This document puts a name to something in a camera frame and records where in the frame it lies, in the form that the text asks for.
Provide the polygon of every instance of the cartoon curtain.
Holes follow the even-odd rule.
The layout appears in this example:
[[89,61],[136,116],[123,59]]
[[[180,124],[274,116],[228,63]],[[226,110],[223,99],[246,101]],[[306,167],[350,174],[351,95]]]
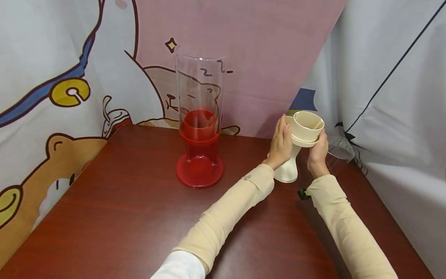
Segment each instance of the cartoon curtain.
[[229,52],[223,133],[268,137],[345,2],[0,1],[0,267],[116,129],[178,127],[178,44]]
[[303,85],[435,278],[446,277],[445,3],[350,0]]

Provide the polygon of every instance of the navy line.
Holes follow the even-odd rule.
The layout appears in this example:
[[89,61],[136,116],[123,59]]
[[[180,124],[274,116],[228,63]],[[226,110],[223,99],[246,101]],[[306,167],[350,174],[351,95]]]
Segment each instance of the navy line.
[[350,128],[347,129],[348,132],[350,131],[350,129],[353,127],[353,125],[356,124],[356,122],[359,120],[359,118],[364,114],[364,112],[367,110],[368,106],[370,105],[370,103],[372,102],[373,98],[378,94],[378,92],[381,90],[381,88],[384,86],[384,84],[387,82],[387,80],[390,78],[390,76],[393,74],[393,72],[396,70],[396,68],[400,65],[400,63],[403,61],[403,59],[406,57],[406,55],[409,53],[409,51],[412,49],[412,47],[415,45],[415,43],[418,41],[418,39],[422,36],[422,34],[424,33],[424,31],[426,31],[426,29],[429,27],[429,25],[432,23],[432,21],[434,21],[435,17],[438,15],[438,13],[440,13],[440,11],[443,9],[444,5],[446,4],[446,0],[443,2],[443,4],[441,4],[441,6],[437,9],[437,11],[435,12],[435,14],[431,17],[431,19],[429,20],[429,22],[426,24],[426,26],[423,28],[423,30],[418,34],[417,38],[413,41],[413,43],[410,45],[410,47],[406,50],[406,52],[404,53],[404,55],[401,57],[401,59],[398,61],[398,63],[393,67],[392,71],[390,71],[390,74],[386,77],[386,79],[383,81],[383,83],[381,83],[380,87],[378,87],[378,90],[373,94],[372,98],[369,100],[369,102],[367,103],[367,105],[365,106],[364,110],[361,112],[361,114],[359,114],[358,118],[356,118],[356,120],[353,122],[353,124],[350,126]]

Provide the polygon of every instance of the white sleeve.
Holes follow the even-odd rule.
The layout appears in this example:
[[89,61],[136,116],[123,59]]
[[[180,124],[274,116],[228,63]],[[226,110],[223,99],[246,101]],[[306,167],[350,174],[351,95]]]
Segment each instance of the white sleeve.
[[174,251],[167,256],[151,279],[204,279],[200,260],[186,251]]

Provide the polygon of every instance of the white fabric backdrop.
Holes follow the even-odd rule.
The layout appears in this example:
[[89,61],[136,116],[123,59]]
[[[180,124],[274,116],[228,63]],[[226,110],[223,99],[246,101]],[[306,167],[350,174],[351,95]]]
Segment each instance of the white fabric backdrop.
[[446,8],[350,0],[303,87],[355,146],[368,180],[436,278],[446,278]]

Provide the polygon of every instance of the plastic cup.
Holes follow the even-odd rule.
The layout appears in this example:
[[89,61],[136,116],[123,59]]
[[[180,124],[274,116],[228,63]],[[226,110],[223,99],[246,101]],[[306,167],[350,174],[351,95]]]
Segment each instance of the plastic cup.
[[291,134],[301,142],[315,142],[325,123],[318,115],[300,111],[293,115],[290,123]]

